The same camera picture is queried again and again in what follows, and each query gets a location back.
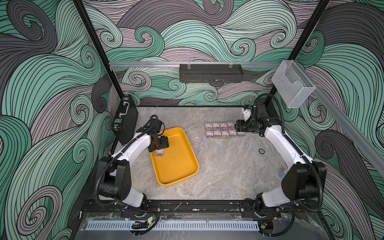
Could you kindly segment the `paper clip box four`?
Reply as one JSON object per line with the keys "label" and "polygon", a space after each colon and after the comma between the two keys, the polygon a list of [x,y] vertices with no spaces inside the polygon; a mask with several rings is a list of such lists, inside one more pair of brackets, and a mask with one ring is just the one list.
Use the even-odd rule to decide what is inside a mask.
{"label": "paper clip box four", "polygon": [[222,132],[220,130],[215,130],[213,133],[215,139],[220,139],[222,137]]}

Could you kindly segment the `paper clip box two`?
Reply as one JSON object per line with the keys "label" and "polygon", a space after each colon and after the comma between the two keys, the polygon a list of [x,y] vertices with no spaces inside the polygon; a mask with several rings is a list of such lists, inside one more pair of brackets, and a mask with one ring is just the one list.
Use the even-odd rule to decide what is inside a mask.
{"label": "paper clip box two", "polygon": [[229,130],[235,130],[235,123],[234,122],[227,122],[227,126]]}

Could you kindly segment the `paper clip box three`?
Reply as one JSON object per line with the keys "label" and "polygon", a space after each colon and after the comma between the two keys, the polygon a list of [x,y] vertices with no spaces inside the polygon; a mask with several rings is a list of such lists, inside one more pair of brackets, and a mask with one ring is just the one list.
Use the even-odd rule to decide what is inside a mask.
{"label": "paper clip box three", "polygon": [[214,131],[219,131],[220,130],[220,123],[212,123],[213,130]]}

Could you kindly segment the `paper clip box one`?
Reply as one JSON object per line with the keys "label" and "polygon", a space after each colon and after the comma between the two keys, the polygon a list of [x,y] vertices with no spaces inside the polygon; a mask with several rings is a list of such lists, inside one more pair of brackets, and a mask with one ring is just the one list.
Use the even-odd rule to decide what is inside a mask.
{"label": "paper clip box one", "polygon": [[220,128],[221,130],[228,130],[228,125],[226,122],[220,122]]}

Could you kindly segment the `paper clip box eight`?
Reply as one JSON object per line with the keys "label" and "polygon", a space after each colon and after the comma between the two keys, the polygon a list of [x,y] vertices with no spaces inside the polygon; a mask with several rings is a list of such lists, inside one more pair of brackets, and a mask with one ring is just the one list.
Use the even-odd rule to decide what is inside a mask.
{"label": "paper clip box eight", "polygon": [[222,136],[222,139],[228,139],[230,137],[229,131],[228,130],[222,130],[221,136]]}

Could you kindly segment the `paper clip box eleven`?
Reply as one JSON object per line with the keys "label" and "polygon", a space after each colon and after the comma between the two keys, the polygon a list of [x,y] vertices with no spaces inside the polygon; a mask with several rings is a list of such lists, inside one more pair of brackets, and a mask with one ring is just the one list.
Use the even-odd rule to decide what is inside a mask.
{"label": "paper clip box eleven", "polygon": [[206,122],[205,123],[205,130],[206,131],[212,131],[213,130],[213,125],[211,122]]}

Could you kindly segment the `paper clip box nine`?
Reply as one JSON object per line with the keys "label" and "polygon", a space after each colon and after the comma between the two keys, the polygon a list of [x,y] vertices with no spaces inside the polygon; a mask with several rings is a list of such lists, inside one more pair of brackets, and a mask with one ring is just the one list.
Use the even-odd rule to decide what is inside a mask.
{"label": "paper clip box nine", "polygon": [[229,137],[230,138],[236,138],[237,137],[237,131],[236,130],[229,130]]}

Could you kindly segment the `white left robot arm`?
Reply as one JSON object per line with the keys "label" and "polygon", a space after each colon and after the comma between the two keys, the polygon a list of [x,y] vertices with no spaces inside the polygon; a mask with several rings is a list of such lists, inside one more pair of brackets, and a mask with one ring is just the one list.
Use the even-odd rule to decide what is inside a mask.
{"label": "white left robot arm", "polygon": [[144,150],[152,153],[170,146],[168,138],[161,131],[163,126],[158,116],[152,115],[120,151],[99,160],[94,187],[94,199],[99,206],[142,206],[146,195],[132,185],[131,164]]}

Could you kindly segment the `yellow plastic tray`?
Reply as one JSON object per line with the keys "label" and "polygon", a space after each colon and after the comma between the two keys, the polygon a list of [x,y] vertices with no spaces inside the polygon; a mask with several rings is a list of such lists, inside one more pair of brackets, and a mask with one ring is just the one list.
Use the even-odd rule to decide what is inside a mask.
{"label": "yellow plastic tray", "polygon": [[180,127],[164,132],[168,137],[169,147],[164,149],[164,155],[159,157],[151,153],[156,179],[161,186],[170,186],[195,176],[200,165],[191,143]]}

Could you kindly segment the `paper clip box five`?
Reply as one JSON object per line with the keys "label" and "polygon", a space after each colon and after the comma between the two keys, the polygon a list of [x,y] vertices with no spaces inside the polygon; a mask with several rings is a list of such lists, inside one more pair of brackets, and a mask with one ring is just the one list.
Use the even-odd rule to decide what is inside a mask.
{"label": "paper clip box five", "polygon": [[207,139],[214,138],[214,132],[213,131],[206,131],[206,138]]}

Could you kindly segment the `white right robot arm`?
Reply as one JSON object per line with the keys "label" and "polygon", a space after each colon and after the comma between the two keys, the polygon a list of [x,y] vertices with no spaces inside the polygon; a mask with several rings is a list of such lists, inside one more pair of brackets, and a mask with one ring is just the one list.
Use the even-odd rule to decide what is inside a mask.
{"label": "white right robot arm", "polygon": [[260,194],[261,203],[266,208],[303,205],[317,212],[324,200],[327,168],[305,154],[288,135],[281,105],[278,105],[279,117],[268,115],[264,97],[279,102],[272,94],[261,94],[252,105],[244,108],[244,119],[235,122],[237,132],[259,134],[272,143],[288,169],[279,187]]}

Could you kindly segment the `paper clip box six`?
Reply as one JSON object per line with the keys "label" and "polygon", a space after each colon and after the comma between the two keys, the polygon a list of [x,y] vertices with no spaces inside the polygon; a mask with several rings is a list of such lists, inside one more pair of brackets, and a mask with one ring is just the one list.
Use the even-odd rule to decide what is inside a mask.
{"label": "paper clip box six", "polygon": [[162,158],[162,157],[164,157],[164,155],[165,155],[165,150],[164,149],[156,150],[156,157]]}

